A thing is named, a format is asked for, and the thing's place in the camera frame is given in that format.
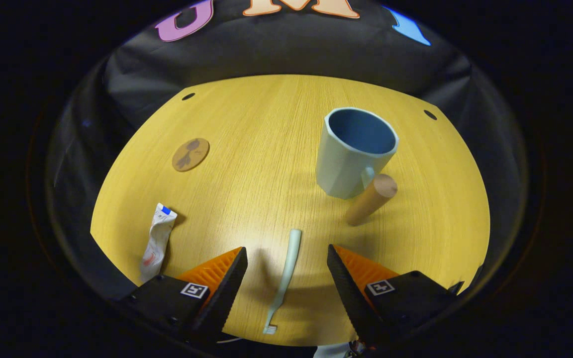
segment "toothpaste tube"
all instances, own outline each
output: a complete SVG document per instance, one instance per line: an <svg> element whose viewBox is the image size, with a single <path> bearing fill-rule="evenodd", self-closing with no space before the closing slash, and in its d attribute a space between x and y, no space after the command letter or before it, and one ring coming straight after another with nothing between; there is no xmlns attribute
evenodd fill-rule
<svg viewBox="0 0 573 358"><path fill-rule="evenodd" d="M141 261L141 281L147 282L161 272L169 233L174 226L176 217L177 214L163 206L163 204L159 203L156 206L152 227L150 227L150 241L147 243L147 248Z"/></svg>

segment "wooden table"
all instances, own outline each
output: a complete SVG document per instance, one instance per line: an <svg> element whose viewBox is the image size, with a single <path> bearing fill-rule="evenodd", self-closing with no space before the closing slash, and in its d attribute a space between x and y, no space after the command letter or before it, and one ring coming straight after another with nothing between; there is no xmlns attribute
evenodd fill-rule
<svg viewBox="0 0 573 358"><path fill-rule="evenodd" d="M195 93L182 100L185 95ZM323 118L354 106L389 121L400 137L382 171L399 192L371 221L342 220L349 201L315 182ZM427 109L436 120L430 118ZM171 159L192 138L211 149L198 167L176 172ZM489 208L475 160L436 107L351 80L267 75L186 88L134 134L107 174L91 234L135 284L157 202L179 214L162 272L185 270L238 246L249 265L226 333L278 345L327 345L356 338L326 266L339 244L400 274L420 270L445 288L466 288L483 263ZM262 335L280 282L291 228L300 254L275 335Z"/></svg>

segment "toothbrush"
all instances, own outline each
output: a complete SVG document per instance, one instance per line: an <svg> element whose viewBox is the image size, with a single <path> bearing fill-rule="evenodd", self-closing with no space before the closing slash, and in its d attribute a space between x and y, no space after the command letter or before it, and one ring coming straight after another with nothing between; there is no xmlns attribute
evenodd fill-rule
<svg viewBox="0 0 573 358"><path fill-rule="evenodd" d="M273 303L269 307L269 314L267 315L267 322L264 324L264 335L275 335L277 326L271 324L271 318L273 313L282 306L282 301L284 300L285 292L289 282L291 281L291 276L293 276L293 268L295 267L295 261L297 259L297 253L300 250L300 238L302 236L302 231L298 229L291 229L288 238L288 249L286 250L286 261L285 268L282 271L282 280L280 281L280 287L276 292L276 296L273 298Z"/></svg>

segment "mug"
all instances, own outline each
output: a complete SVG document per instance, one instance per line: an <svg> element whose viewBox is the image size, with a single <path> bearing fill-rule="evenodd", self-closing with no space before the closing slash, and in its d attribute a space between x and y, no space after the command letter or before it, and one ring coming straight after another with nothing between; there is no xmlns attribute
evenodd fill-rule
<svg viewBox="0 0 573 358"><path fill-rule="evenodd" d="M316 180L332 197L349 199L368 186L397 151L399 137L375 113L346 107L324 118Z"/></svg>

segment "wooden dowel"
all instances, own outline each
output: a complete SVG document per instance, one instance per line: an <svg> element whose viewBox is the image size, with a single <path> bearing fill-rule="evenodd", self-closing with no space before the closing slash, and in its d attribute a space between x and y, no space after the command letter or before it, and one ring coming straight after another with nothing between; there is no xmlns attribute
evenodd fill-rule
<svg viewBox="0 0 573 358"><path fill-rule="evenodd" d="M385 174L378 174L346 211L344 220L351 226L361 224L370 214L386 204L397 193L397 183Z"/></svg>

